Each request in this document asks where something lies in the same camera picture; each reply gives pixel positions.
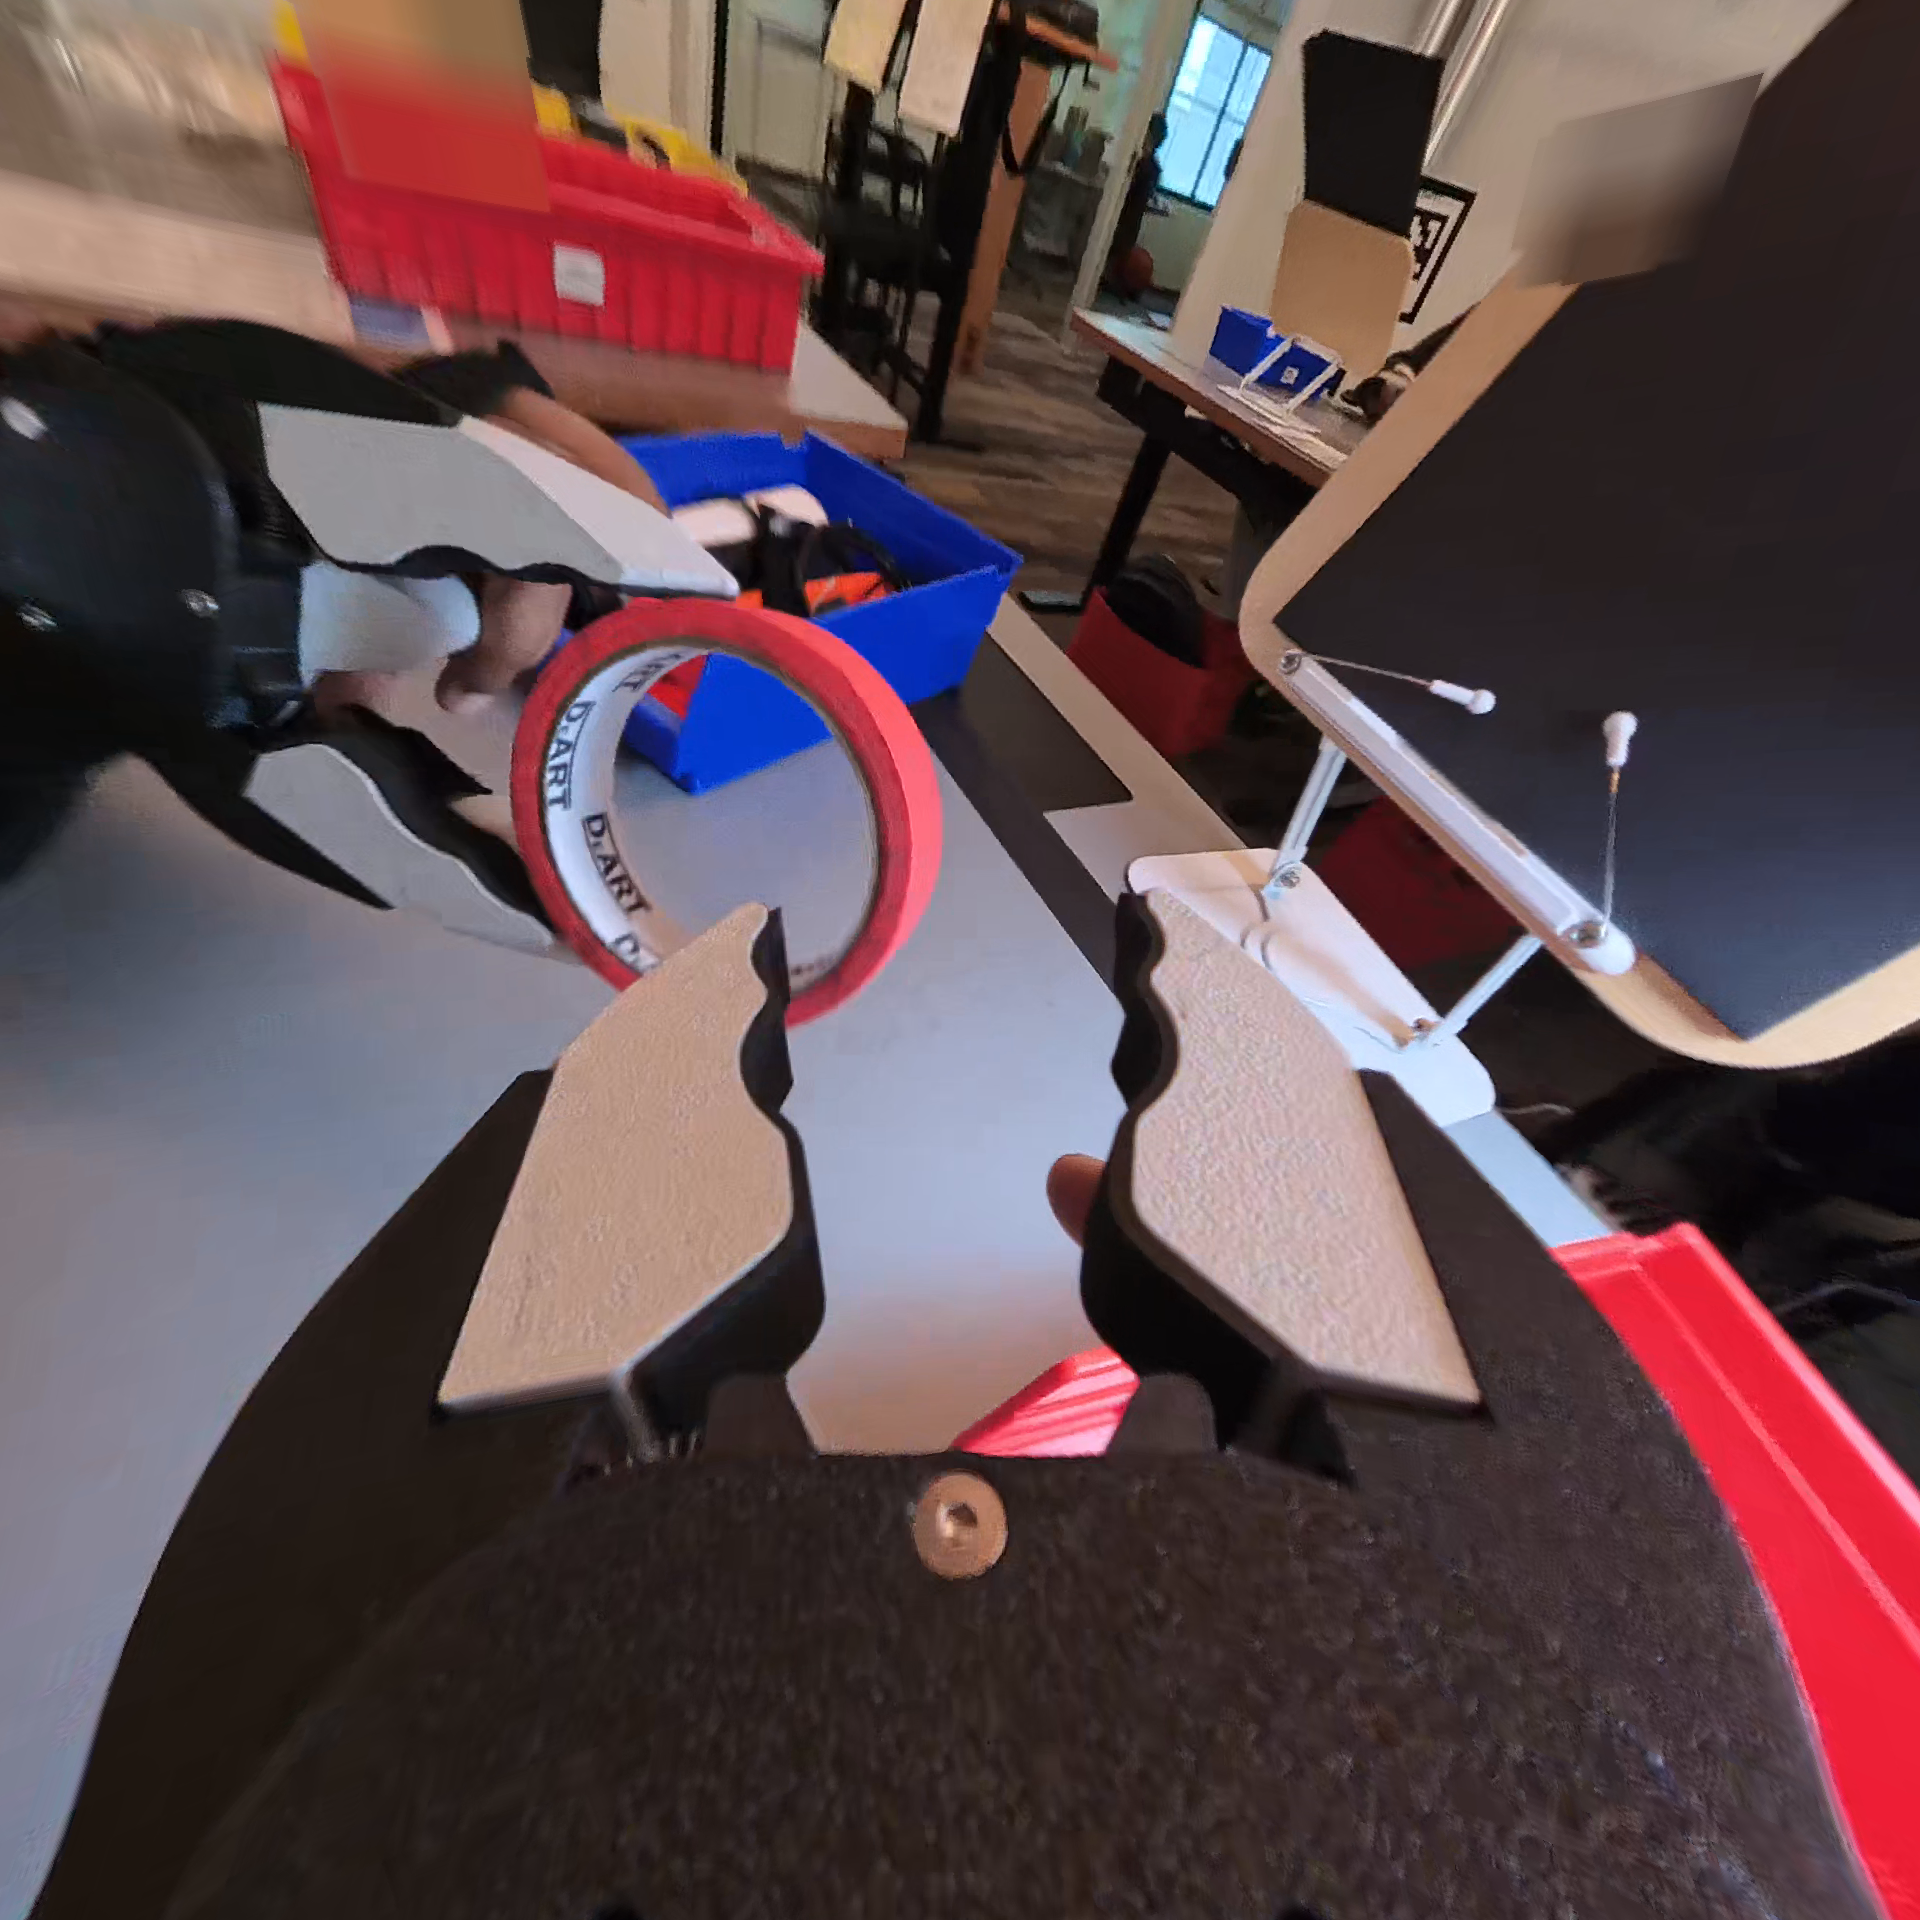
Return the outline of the red plastic crate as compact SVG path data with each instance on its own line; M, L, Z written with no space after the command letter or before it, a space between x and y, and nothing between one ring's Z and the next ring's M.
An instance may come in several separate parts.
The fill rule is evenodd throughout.
M826 258L721 178L527 132L544 205L496 205L348 171L323 83L270 60L326 272L355 297L641 353L789 372Z

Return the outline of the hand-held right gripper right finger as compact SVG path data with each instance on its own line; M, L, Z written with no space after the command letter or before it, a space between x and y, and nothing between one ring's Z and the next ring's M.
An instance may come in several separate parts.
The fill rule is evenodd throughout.
M1479 1412L1368 1079L1171 889L1117 901L1120 1129L1081 1237L1089 1328L1218 1420L1301 1393Z

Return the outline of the red plastic bin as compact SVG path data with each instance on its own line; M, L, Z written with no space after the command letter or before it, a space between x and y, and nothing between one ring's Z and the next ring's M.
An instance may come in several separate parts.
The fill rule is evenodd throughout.
M1545 1261L1697 1457L1881 1917L1914 1917L1914 1491L1694 1226Z

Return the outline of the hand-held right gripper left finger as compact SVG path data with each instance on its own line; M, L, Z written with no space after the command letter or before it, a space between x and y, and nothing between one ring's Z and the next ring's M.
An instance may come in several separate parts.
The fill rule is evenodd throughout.
M438 1405L610 1398L706 1418L826 1321L804 1142L782 1121L782 923L735 906L558 1054Z

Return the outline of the black board on stand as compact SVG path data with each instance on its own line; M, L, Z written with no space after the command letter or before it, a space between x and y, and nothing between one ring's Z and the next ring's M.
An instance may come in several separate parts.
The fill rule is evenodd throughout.
M1507 826L1460 796L1370 712L1334 687L1334 669L1301 662L1282 634L1282 609L1404 490L1454 423L1514 356L1578 302L1578 287L1499 281L1460 323L1431 372L1386 415L1320 498L1269 545L1237 604L1237 642L1262 683L1311 721L1320 749L1287 834L1262 850L1140 855L1129 886L1174 899L1231 950L1282 980L1340 1045L1354 1068L1394 1072L1433 1121L1492 1111L1492 1079L1451 1064L1460 1031L1535 954L1550 954L1624 1031L1710 1068L1815 1068L1914 1031L1914 950L1831 989L1754 1039L1732 1035L1652 954L1616 933L1608 906L1543 866ZM1308 839L1335 776L1358 766L1412 826L1421 826L1514 923L1514 940L1479 985L1433 1015L1381 940L1308 867Z

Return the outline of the white tube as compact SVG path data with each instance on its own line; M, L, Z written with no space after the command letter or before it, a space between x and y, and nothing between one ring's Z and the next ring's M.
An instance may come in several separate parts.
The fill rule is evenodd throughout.
M800 540L832 522L832 512L804 484L772 484L751 492L706 492L667 507L667 518L706 555L743 548L758 540Z

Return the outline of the whiteboard easel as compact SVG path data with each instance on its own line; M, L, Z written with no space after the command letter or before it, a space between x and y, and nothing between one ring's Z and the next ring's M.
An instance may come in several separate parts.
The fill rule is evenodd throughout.
M983 353L1025 178L1072 78L1117 74L1099 4L834 4L815 326L864 349L939 445L952 374Z

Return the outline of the wooden office desk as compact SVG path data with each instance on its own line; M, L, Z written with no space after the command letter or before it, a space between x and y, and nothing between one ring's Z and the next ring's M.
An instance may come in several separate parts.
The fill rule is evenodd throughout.
M1212 356L1189 361L1166 332L1079 305L1072 335L1102 353L1093 396L1140 435L1102 545L1079 598L1031 598L1031 609L1081 613L1134 557L1166 465L1182 465L1257 518L1287 522L1368 439L1368 423L1340 404L1308 400L1277 416L1262 387Z

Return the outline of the fiducial marker sign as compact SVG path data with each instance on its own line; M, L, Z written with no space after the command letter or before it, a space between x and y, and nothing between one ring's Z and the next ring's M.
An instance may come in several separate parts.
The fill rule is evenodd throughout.
M1402 323L1418 323L1427 294L1433 290L1463 220L1472 217L1479 192L1447 183L1447 178L1421 178L1412 195L1407 217L1407 281L1404 281L1404 305Z

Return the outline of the blue plastic bin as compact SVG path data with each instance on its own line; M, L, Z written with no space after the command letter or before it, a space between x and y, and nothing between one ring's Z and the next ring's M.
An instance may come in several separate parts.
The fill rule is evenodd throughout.
M904 588L876 602L815 613L858 653L904 704L952 690L988 634L1023 557L908 490L887 469L823 435L624 435L621 447L682 512L706 498L804 490L826 518L851 522L899 565ZM772 671L735 662L691 665L667 695L649 695L624 749L682 794L703 796L826 739L826 723Z

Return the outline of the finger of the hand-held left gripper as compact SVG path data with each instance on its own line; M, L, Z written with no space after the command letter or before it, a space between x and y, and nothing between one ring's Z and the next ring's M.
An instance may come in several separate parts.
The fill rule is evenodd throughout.
M641 598L735 598L662 512L489 423L419 426L259 404L273 490L359 572L562 574Z
M205 826L326 895L515 954L567 954L515 844L461 810L495 794L372 708L296 704L273 730L152 747L148 766Z

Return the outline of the red tape roll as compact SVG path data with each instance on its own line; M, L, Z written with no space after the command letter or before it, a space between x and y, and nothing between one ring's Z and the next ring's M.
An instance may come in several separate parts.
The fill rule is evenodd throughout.
M873 844L858 923L832 960L789 969L789 1025L823 1020L914 937L947 862L947 796L921 723L823 626L694 598L631 602L569 634L515 723L515 850L562 946L618 993L691 946L621 847L615 757L639 699L703 654L751 665L815 708L858 783Z

